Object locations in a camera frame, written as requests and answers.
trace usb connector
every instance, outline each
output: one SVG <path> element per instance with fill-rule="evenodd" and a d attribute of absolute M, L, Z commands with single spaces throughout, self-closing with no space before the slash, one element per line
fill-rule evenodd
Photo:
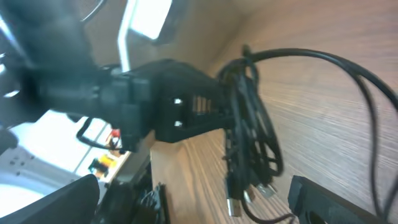
<path fill-rule="evenodd" d="M 242 215 L 241 204 L 239 201 L 238 185 L 232 173 L 228 173 L 225 178 L 226 198 L 228 205 L 228 215 L 231 217 L 240 217 Z"/>

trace wooden surface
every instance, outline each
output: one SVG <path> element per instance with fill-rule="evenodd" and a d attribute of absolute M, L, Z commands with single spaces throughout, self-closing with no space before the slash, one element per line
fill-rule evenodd
<path fill-rule="evenodd" d="M 272 1 L 247 19 L 215 61 L 214 73 L 238 57 L 243 43 L 253 51 L 279 47 L 322 50 L 348 58 L 398 90 L 398 1 Z M 276 128 L 285 172 L 275 178 L 278 198 L 258 200 L 270 218 L 287 204 L 293 175 L 303 175 L 373 211 L 369 191 L 369 121 L 357 87 L 335 66 L 290 57 L 258 64 L 261 96 Z M 377 185 L 386 196 L 398 170 L 397 112 L 370 86 L 377 101 L 380 150 Z M 250 223 L 230 218 L 223 188 L 221 131 L 152 150 L 154 182 L 168 186 L 172 223 Z M 395 202 L 390 221 L 398 223 Z"/>

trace red object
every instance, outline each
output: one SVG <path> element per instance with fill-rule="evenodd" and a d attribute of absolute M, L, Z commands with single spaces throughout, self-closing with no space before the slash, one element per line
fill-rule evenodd
<path fill-rule="evenodd" d="M 119 129 L 112 129 L 111 135 L 114 138 L 120 138 L 120 130 Z"/>

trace bundled cable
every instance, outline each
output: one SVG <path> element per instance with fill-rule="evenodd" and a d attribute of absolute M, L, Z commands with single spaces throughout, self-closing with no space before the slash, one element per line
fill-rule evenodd
<path fill-rule="evenodd" d="M 230 97 L 231 114 L 235 121 L 233 127 L 225 129 L 226 156 L 224 159 L 228 168 L 226 177 L 228 196 L 240 200 L 243 210 L 256 223 L 277 223 L 294 217 L 292 214 L 287 214 L 274 220 L 261 220 L 251 213 L 243 200 L 243 192 L 250 184 L 268 184 L 272 176 L 279 176 L 283 171 L 277 136 L 258 94 L 259 73 L 254 63 L 276 57 L 315 57 L 329 61 L 343 69 L 356 82 L 368 105 L 371 120 L 370 186 L 372 201 L 376 215 L 387 222 L 392 202 L 398 191 L 398 176 L 388 193 L 382 211 L 376 190 L 377 114 L 373 98 L 362 78 L 369 80 L 381 90 L 398 111 L 398 99 L 394 92 L 375 74 L 336 55 L 307 49 L 275 49 L 252 54 L 248 47 L 244 47 L 243 54 L 243 58 L 231 61 L 218 74 L 218 80 L 228 87 L 226 94 Z M 267 155 L 266 147 L 273 152 L 274 158 Z M 271 169 L 271 163 L 276 164 L 276 170 Z"/>

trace wood grain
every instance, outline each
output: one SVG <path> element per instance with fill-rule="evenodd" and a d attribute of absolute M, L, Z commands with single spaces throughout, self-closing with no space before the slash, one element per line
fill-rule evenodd
<path fill-rule="evenodd" d="M 215 61 L 211 73 L 253 51 L 279 47 L 322 50 L 348 58 L 398 90 L 398 1 L 278 0 L 246 20 Z M 261 97 L 276 128 L 285 172 L 275 178 L 279 198 L 258 200 L 259 215 L 286 209 L 293 175 L 306 176 L 356 205 L 374 212 L 369 191 L 369 118 L 352 80 L 335 66 L 313 58 L 289 57 L 258 64 Z M 397 112 L 374 87 L 380 150 L 377 186 L 384 198 L 398 170 Z M 152 151 L 155 181 L 169 186 L 173 223 L 250 223 L 232 219 L 224 200 L 221 131 Z M 390 221 L 398 223 L 395 202 Z"/>

